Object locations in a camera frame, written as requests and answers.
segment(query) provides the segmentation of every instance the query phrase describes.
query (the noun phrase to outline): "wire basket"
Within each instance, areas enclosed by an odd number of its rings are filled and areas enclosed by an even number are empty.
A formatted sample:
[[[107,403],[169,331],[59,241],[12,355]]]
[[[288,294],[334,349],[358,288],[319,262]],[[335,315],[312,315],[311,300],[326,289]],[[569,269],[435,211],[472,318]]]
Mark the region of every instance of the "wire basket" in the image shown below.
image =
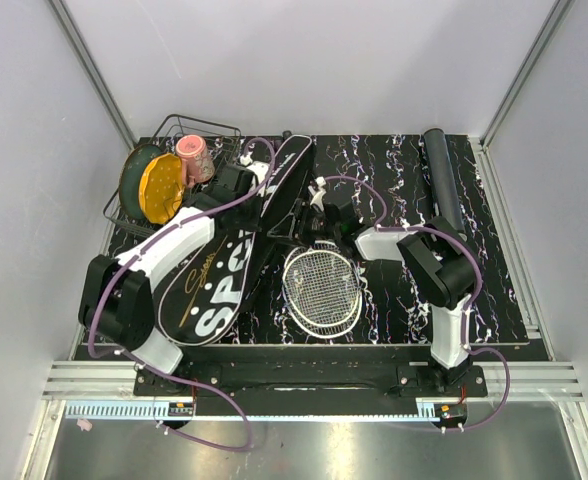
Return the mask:
[[[151,137],[142,137],[138,145],[151,143],[159,146],[163,153],[176,154],[176,143],[185,135],[191,134],[205,139],[216,171],[221,165],[233,161],[238,156],[241,146],[241,131],[238,128],[178,114],[168,115],[156,132]],[[204,185],[185,189],[183,202],[189,200]],[[103,215],[116,227],[139,237],[147,238],[161,228],[161,225],[154,225],[147,220],[129,218],[119,204],[118,189],[105,205]]]

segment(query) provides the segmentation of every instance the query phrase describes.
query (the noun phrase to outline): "plate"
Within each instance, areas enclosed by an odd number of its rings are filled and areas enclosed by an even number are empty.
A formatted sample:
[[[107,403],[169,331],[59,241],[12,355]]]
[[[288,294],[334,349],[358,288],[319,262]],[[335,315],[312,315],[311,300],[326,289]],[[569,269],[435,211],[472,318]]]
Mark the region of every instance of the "plate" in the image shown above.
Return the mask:
[[[118,199],[123,211],[134,220],[145,220],[138,201],[141,178],[150,162],[162,153],[156,145],[145,144],[132,150],[125,160],[118,182]]]
[[[181,159],[166,153],[150,162],[138,189],[138,203],[145,218],[164,225],[176,214],[183,201]]]

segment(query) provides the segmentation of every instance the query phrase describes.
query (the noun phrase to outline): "white wall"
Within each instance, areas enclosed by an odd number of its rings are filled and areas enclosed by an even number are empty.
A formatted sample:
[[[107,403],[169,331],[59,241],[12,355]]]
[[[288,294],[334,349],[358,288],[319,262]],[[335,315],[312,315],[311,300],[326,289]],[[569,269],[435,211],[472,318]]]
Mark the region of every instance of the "white wall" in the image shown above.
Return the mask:
[[[0,479],[69,352],[125,154],[46,2],[0,0]]]
[[[588,2],[576,2],[490,146],[555,350],[588,401]]]
[[[480,135],[553,0],[67,0],[135,133]]]

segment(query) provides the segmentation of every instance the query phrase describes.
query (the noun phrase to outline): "green plate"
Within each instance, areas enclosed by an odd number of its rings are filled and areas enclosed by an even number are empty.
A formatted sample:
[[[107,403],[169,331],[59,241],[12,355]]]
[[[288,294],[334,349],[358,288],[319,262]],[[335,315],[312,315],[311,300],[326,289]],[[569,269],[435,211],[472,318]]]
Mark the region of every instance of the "green plate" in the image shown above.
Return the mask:
[[[132,150],[125,160],[118,183],[118,199],[127,216],[134,220],[145,220],[143,210],[138,203],[138,189],[143,172],[150,162],[162,153],[163,151],[156,145],[140,145]]]

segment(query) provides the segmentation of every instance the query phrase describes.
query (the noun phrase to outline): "yellow bowl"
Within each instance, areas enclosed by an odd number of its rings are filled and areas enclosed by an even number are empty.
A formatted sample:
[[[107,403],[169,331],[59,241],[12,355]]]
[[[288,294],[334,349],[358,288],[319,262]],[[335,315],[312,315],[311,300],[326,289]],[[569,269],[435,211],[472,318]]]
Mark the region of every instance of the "yellow bowl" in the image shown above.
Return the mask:
[[[138,189],[138,202],[145,218],[164,225],[176,214],[183,200],[181,159],[171,153],[150,162]]]

